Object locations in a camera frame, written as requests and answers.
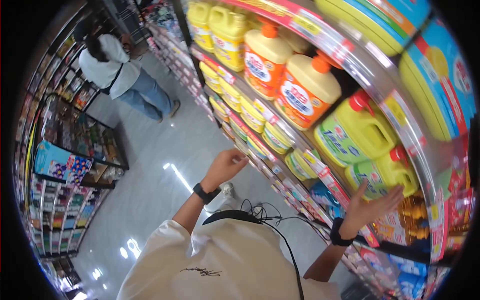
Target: black wristband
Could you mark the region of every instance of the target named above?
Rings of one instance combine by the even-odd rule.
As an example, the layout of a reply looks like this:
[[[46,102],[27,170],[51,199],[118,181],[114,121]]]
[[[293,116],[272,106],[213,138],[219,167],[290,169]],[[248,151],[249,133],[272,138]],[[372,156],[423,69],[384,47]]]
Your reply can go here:
[[[197,183],[193,187],[193,192],[197,194],[200,197],[200,199],[202,199],[205,205],[207,205],[213,200],[213,198],[215,198],[218,195],[218,193],[220,193],[220,189],[217,188],[213,192],[205,193],[202,186],[199,183]]]
[[[340,233],[338,232],[342,223],[343,223],[342,218],[335,218],[333,220],[332,231],[330,232],[330,240],[332,241],[332,244],[334,244],[335,246],[348,247],[353,243],[355,238],[351,240],[342,239],[342,237],[340,236]]]

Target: gray floor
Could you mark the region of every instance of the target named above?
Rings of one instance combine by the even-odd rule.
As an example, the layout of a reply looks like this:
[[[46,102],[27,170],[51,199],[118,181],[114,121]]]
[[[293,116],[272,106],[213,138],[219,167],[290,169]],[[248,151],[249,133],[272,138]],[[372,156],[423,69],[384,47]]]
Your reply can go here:
[[[89,299],[116,298],[135,262],[127,241],[136,240],[141,250],[156,227],[172,218],[188,198],[190,192],[177,174],[193,187],[205,175],[217,153],[233,147],[175,78],[166,74],[167,71],[153,54],[145,53],[141,63],[171,97],[182,101],[182,105],[175,118],[164,120],[161,124],[103,94],[88,110],[94,118],[116,128],[130,166],[95,215],[78,256],[72,259]],[[164,169],[167,163],[171,166]],[[272,190],[268,180],[250,165],[232,183],[237,199],[247,198],[253,204],[269,202],[278,208],[282,216],[294,215],[292,209]],[[274,214],[273,209],[267,210],[269,214]],[[325,243],[297,219],[283,221],[278,229],[288,239],[303,274],[326,247]],[[128,258],[121,255],[121,247],[127,250]],[[291,260],[286,246],[282,244],[281,247],[287,259]],[[97,280],[92,274],[95,269],[101,273]],[[339,283],[341,290],[353,280],[354,276],[342,263],[331,278],[331,281]]]

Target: white t-shirt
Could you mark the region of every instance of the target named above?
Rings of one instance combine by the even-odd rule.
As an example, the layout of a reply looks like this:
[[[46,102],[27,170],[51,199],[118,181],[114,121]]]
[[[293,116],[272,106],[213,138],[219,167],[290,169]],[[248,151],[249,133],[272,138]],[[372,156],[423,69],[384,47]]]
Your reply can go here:
[[[107,56],[108,62],[101,62],[94,58],[88,49],[82,50],[78,63],[88,81],[95,83],[99,88],[109,87],[115,79],[115,75],[123,67],[120,74],[110,89],[112,99],[125,93],[137,81],[140,75],[140,62],[128,61],[130,58],[123,50],[120,41],[113,35],[101,35],[98,37],[102,50]]]
[[[148,239],[117,299],[299,299],[295,268],[279,244],[266,225],[221,219],[190,237],[167,220]],[[301,284],[306,300],[340,299],[335,283],[302,278]]]

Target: blue jeans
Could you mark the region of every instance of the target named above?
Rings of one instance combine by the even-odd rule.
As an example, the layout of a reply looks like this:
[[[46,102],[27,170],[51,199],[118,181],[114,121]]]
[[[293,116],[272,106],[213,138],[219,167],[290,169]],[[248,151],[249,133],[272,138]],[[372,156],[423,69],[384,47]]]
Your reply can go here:
[[[153,105],[147,102],[140,93],[146,95]],[[143,68],[140,70],[137,81],[118,99],[154,120],[159,120],[162,118],[162,114],[169,114],[172,110],[172,101],[167,93]]]

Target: woman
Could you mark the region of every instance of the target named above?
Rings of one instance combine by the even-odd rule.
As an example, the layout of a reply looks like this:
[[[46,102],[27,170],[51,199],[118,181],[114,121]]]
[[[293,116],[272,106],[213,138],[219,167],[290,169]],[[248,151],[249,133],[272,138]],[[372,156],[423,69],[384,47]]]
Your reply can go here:
[[[96,38],[93,23],[87,19],[78,22],[73,32],[75,41],[84,42],[79,64],[88,81],[112,99],[120,99],[149,118],[160,123],[163,115],[171,118],[180,107],[180,101],[172,101],[155,79],[141,67],[140,62],[130,61],[122,44],[113,35],[105,34]],[[153,105],[145,101],[146,95]]]

